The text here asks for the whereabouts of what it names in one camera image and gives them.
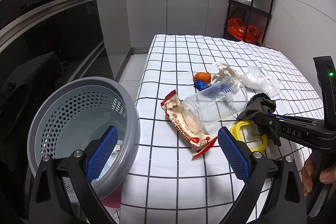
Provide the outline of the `right hand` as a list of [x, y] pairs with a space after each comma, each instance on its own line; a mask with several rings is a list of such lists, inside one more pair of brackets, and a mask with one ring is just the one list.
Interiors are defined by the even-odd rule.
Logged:
[[[312, 155], [305, 161], [305, 164], [301, 170], [302, 174], [302, 184], [303, 184], [303, 195], [306, 197], [312, 190], [313, 187], [313, 180], [312, 174], [314, 172], [314, 164]], [[329, 191], [328, 199], [331, 198], [335, 191], [335, 182], [336, 182], [336, 169], [335, 166], [332, 166], [328, 169], [325, 169], [321, 172], [319, 176], [320, 182], [323, 184], [329, 185], [331, 184], [332, 187]]]

